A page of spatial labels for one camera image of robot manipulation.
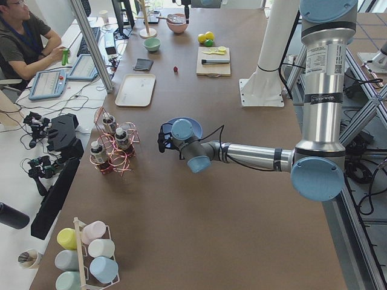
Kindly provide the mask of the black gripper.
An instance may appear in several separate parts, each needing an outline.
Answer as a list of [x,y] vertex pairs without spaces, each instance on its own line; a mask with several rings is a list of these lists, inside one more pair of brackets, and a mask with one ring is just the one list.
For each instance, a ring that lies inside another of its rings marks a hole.
[[172,123],[163,123],[160,126],[160,131],[158,133],[158,139],[157,139],[159,152],[165,152],[166,149],[169,149],[169,150],[175,149],[171,130],[172,130]]

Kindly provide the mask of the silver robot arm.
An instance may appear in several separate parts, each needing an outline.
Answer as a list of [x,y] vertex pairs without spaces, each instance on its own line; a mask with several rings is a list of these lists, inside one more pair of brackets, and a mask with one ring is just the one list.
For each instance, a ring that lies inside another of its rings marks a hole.
[[256,71],[239,85],[244,106],[281,106],[281,64],[293,27],[306,47],[302,139],[293,150],[207,141],[188,118],[162,124],[161,152],[176,150],[192,172],[213,160],[260,171],[289,172],[305,198],[328,201],[343,189],[345,148],[339,140],[346,47],[356,32],[356,1],[275,1]]

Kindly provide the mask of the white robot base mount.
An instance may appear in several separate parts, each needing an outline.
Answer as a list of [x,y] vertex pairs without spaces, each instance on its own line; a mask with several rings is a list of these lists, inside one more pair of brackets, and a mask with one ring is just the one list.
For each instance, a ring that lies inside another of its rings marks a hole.
[[257,69],[250,78],[239,80],[243,107],[284,106],[279,72],[299,4],[296,0],[273,2]]

